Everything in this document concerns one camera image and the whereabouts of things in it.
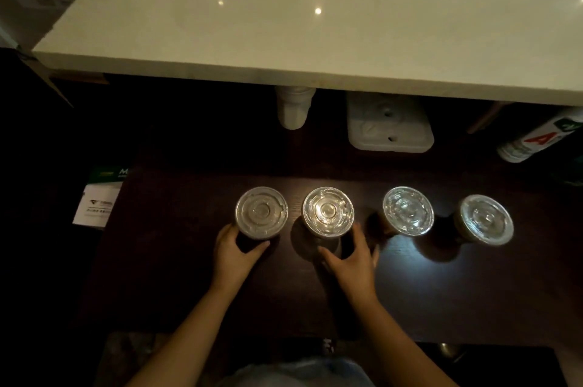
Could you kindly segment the person's left forearm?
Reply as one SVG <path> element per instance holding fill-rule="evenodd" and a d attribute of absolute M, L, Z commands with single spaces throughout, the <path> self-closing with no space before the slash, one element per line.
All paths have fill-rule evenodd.
<path fill-rule="evenodd" d="M 126 387 L 196 387 L 222 321 L 241 285 L 212 283 L 167 343 Z"/>

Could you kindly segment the person's left hand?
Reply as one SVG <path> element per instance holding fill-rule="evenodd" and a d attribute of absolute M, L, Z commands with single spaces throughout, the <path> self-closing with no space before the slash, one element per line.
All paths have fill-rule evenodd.
<path fill-rule="evenodd" d="M 211 288 L 234 298 L 257 262 L 245 262 L 236 243 L 237 225 L 228 224 L 218 233 L 214 249 Z"/>

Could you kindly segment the stack of white paper cups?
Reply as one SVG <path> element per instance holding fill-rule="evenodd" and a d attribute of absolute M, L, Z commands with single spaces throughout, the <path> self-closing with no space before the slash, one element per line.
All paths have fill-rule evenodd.
<path fill-rule="evenodd" d="M 287 130 L 301 128 L 308 116 L 316 88 L 275 86 L 278 119 Z"/>

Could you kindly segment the person's light blue clothing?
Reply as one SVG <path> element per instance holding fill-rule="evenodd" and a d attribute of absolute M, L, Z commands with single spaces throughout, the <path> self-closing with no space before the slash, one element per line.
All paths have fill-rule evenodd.
<path fill-rule="evenodd" d="M 225 377 L 216 387 L 375 387 L 359 364 L 338 357 L 251 364 Z"/>

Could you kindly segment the white carton with red label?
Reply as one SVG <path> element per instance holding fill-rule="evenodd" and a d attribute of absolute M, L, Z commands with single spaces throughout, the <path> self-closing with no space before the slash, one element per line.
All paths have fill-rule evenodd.
<path fill-rule="evenodd" d="M 583 127 L 583 106 L 565 108 L 529 133 L 496 148 L 509 163 L 521 163 Z"/>

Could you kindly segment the white and green box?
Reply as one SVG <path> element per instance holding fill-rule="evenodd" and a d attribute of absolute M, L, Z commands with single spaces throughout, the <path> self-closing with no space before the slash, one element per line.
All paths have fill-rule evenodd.
<path fill-rule="evenodd" d="M 95 166 L 90 172 L 72 223 L 81 227 L 105 229 L 128 173 L 127 165 Z"/>

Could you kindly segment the person's right forearm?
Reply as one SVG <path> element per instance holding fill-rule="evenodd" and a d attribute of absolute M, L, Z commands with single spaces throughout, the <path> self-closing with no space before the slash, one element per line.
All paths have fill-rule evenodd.
<path fill-rule="evenodd" d="M 351 302 L 393 387 L 459 387 L 375 298 Z"/>

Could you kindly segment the white moulded pulp cup carrier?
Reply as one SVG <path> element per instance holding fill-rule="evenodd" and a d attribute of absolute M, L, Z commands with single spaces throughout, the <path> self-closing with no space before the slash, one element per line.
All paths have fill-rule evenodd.
<path fill-rule="evenodd" d="M 433 147 L 433 131 L 417 97 L 347 91 L 346 110 L 354 148 L 422 154 Z"/>

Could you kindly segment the clear lidded plastic cup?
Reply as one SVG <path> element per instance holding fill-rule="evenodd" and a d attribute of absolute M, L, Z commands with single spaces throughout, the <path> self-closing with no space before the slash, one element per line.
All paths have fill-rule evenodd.
<path fill-rule="evenodd" d="M 463 198 L 453 214 L 458 243 L 502 246 L 514 237 L 514 222 L 495 199 L 472 194 Z"/>
<path fill-rule="evenodd" d="M 335 187 L 317 187 L 306 195 L 301 211 L 316 248 L 321 246 L 339 256 L 342 238 L 351 233 L 355 219 L 353 203 L 346 193 Z"/>
<path fill-rule="evenodd" d="M 388 237 L 424 236 L 433 228 L 435 221 L 430 200 L 408 186 L 394 187 L 384 195 L 378 217 L 383 235 Z"/>
<path fill-rule="evenodd" d="M 281 192 L 267 186 L 244 192 L 234 209 L 237 246 L 250 252 L 260 243 L 277 244 L 288 216 L 288 204 Z"/>

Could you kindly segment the white counter shelf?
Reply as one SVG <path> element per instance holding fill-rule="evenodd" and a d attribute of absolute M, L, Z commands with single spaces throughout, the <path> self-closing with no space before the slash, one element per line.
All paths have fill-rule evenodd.
<path fill-rule="evenodd" d="M 76 0 L 56 70 L 583 106 L 583 0 Z"/>

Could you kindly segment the person's right hand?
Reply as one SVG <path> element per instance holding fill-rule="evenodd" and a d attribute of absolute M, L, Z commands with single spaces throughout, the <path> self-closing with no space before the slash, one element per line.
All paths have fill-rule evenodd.
<path fill-rule="evenodd" d="M 368 246 L 366 236 L 359 223 L 352 227 L 353 252 L 347 270 L 331 270 L 340 288 L 355 310 L 366 310 L 379 304 L 375 291 L 375 269 L 380 257 L 378 245 Z"/>

